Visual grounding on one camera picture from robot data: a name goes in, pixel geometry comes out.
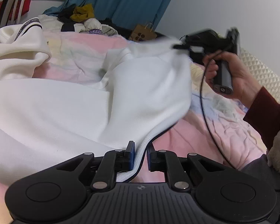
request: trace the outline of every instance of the white logo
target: white logo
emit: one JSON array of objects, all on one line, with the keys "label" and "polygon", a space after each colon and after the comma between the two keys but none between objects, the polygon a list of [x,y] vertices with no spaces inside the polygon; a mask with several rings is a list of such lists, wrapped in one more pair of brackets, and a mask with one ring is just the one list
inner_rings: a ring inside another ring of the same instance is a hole
[{"label": "white logo", "polygon": [[137,187],[137,189],[144,190],[145,187],[144,187],[143,185],[139,185],[139,186]]}]

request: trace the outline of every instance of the bed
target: bed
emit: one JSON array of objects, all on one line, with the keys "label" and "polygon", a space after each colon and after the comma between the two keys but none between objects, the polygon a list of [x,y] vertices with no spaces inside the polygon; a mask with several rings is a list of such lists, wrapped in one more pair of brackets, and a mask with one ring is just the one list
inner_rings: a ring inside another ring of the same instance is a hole
[{"label": "bed", "polygon": [[[60,24],[48,17],[40,21],[52,58],[34,70],[33,78],[67,81],[88,85],[99,82],[104,75],[102,64],[110,49],[125,48],[132,43],[120,35],[105,36],[60,32]],[[246,50],[241,57],[258,81],[280,102],[280,78]],[[185,157],[196,152],[219,163],[226,164],[212,142],[202,118],[199,104],[199,84],[203,68],[189,59],[192,78],[192,102],[186,115],[169,131],[153,142],[156,150],[174,151]],[[260,135],[243,121],[247,109],[234,100],[215,94],[205,84],[203,91],[207,120],[220,148],[237,169],[266,153]],[[163,173],[148,171],[146,159],[133,182],[163,182]],[[0,224],[11,218],[4,204],[7,186],[0,184]]]}]

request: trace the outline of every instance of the sleeve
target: sleeve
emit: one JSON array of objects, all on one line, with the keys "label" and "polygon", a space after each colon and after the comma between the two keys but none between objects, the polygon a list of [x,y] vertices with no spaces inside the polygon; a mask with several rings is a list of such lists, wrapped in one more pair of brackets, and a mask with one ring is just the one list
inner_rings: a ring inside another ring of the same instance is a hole
[{"label": "sleeve", "polygon": [[273,141],[280,131],[280,104],[262,87],[254,102],[244,117],[260,135],[267,149],[273,146]]}]

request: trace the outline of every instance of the brown paper bag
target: brown paper bag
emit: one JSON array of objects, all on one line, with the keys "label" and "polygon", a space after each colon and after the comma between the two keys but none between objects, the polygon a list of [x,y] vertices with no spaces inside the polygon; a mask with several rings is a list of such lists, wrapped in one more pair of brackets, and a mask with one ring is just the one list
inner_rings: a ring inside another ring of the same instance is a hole
[{"label": "brown paper bag", "polygon": [[132,40],[134,42],[140,42],[144,40],[153,40],[157,38],[157,34],[153,31],[153,29],[148,28],[149,25],[150,24],[143,26],[138,24],[132,32],[131,36],[129,37],[129,40]]}]

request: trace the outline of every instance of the ridged black surface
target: ridged black surface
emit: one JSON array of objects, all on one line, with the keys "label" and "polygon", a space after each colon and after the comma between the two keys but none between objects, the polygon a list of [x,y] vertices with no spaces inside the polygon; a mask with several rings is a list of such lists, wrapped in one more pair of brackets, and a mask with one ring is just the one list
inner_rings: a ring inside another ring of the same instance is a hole
[{"label": "ridged black surface", "polygon": [[80,213],[56,224],[223,223],[205,214],[190,194],[174,192],[166,183],[117,183],[109,192],[94,194]]}]

